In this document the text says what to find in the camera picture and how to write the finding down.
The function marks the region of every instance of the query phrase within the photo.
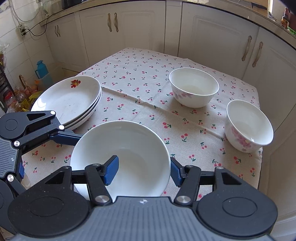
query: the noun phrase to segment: cable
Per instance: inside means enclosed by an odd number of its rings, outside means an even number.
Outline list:
[[[63,11],[63,10],[60,10],[60,11],[58,11],[58,12],[56,12],[56,13],[51,14],[51,15],[46,19],[45,30],[44,30],[44,32],[43,32],[42,34],[35,35],[35,34],[32,33],[31,30],[32,30],[34,27],[36,27],[38,24],[40,24],[41,22],[43,22],[45,19],[42,20],[42,21],[40,21],[39,23],[35,24],[35,25],[34,25],[32,28],[30,28],[30,29],[29,29],[29,28],[24,28],[25,30],[28,30],[28,31],[25,32],[25,33],[30,32],[32,35],[34,35],[34,36],[36,36],[36,37],[43,35],[43,34],[45,33],[46,29],[47,29],[47,22],[48,22],[48,19],[49,19],[52,15],[55,15],[55,14],[61,12],[61,11]]]
[[[17,18],[17,21],[19,22],[19,20],[20,20],[20,21],[23,22],[23,23],[27,23],[27,22],[31,22],[33,19],[35,19],[35,18],[37,17],[37,15],[38,15],[38,13],[39,13],[39,11],[40,11],[40,7],[41,7],[41,0],[40,0],[40,2],[39,2],[38,11],[37,11],[36,15],[35,15],[32,19],[27,20],[27,21],[21,20],[21,19],[19,18],[19,16],[17,15],[17,13],[16,13],[16,11],[15,11],[14,6],[13,6],[12,0],[9,0],[9,4],[10,4],[11,9],[13,10],[13,12],[14,12],[16,18]]]

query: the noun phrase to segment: fruit design on plate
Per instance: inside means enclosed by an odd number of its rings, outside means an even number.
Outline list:
[[[81,83],[80,80],[72,80],[71,81],[71,88],[75,88],[76,86],[78,86]]]

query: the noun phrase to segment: pink floral bowl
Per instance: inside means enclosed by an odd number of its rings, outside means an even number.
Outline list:
[[[169,80],[175,99],[191,108],[206,106],[219,90],[216,79],[199,69],[174,69]]]
[[[243,100],[228,103],[225,135],[230,144],[242,152],[255,152],[272,142],[274,132],[265,114]]]

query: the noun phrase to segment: plastic bag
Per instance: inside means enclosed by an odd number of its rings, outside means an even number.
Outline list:
[[[9,43],[3,43],[0,40],[0,64],[2,66],[6,66],[6,58],[5,58],[5,54],[6,54],[6,48],[9,46]]]

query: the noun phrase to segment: bottle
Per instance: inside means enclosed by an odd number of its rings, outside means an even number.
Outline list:
[[[281,18],[281,26],[284,27],[285,29],[287,29],[287,27],[289,26],[288,14],[289,14],[289,9],[285,7],[284,15]]]

